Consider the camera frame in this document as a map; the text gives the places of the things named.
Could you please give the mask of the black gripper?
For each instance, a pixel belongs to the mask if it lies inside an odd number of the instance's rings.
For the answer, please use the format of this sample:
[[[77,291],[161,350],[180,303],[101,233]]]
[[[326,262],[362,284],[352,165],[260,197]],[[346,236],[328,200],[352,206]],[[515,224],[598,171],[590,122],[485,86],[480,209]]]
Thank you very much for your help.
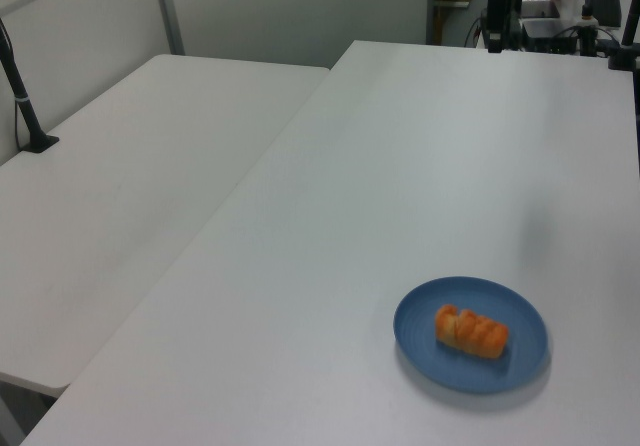
[[[486,30],[489,33],[487,49],[489,53],[502,52],[504,24],[504,0],[488,0],[486,9]]]

